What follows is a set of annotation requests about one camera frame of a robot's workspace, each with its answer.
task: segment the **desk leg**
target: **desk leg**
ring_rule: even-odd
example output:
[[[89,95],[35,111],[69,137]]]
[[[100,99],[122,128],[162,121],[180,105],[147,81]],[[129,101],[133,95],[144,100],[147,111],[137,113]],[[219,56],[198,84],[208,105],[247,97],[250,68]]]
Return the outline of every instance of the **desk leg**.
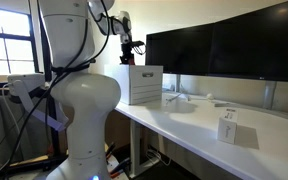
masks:
[[[140,164],[140,132],[141,125],[134,120],[131,120],[131,171],[130,177],[134,178],[144,171],[148,170],[159,160],[153,158],[151,161],[146,161],[143,164]]]

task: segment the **white box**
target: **white box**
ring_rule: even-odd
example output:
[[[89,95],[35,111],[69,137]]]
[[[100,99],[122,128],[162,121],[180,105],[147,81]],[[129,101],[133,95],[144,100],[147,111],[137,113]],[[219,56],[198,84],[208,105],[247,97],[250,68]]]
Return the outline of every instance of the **white box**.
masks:
[[[237,127],[238,111],[226,108],[219,117],[217,139],[234,144]]]
[[[163,66],[105,65],[104,72],[119,83],[120,102],[139,104],[162,97]]]

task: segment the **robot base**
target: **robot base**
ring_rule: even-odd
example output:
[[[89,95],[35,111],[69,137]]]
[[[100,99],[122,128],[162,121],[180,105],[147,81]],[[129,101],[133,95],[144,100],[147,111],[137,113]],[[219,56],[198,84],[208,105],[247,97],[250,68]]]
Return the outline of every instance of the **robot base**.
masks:
[[[111,179],[108,171],[101,172],[107,169],[106,164],[103,164],[103,155],[93,156],[88,159],[72,159],[68,157],[60,166],[58,166],[46,180],[107,180]]]

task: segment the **window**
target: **window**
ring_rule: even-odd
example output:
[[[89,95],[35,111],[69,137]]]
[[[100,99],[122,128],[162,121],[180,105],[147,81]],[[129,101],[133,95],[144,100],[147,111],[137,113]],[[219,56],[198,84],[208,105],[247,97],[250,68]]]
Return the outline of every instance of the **window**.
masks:
[[[37,71],[30,15],[0,10],[0,74]]]

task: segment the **dark screen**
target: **dark screen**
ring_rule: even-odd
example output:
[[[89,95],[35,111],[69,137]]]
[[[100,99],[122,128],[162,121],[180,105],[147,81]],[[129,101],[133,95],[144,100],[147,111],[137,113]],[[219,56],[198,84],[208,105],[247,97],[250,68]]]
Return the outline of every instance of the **dark screen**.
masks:
[[[206,75],[213,24],[147,35],[146,65],[162,65],[164,73]]]
[[[288,81],[288,2],[217,22],[209,73]]]

